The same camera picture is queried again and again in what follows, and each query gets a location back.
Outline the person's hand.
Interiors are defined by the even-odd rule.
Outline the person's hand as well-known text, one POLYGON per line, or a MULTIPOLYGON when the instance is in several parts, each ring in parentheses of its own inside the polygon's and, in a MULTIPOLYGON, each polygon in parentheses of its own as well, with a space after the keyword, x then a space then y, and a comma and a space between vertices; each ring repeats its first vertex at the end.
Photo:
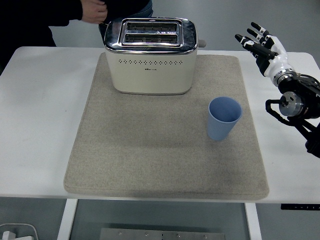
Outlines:
POLYGON ((107 5, 102 0, 81 0, 81 20, 90 24, 102 23, 108 15, 107 5))

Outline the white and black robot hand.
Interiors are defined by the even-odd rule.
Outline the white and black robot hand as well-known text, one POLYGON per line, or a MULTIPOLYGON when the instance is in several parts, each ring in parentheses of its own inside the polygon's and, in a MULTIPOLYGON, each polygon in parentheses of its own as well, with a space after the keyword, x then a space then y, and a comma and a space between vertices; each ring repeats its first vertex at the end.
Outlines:
POLYGON ((253 55, 260 73, 272 79, 277 73, 290 69, 288 54, 280 40, 255 22, 251 26, 253 29, 247 29, 251 37, 236 34, 235 39, 253 55))

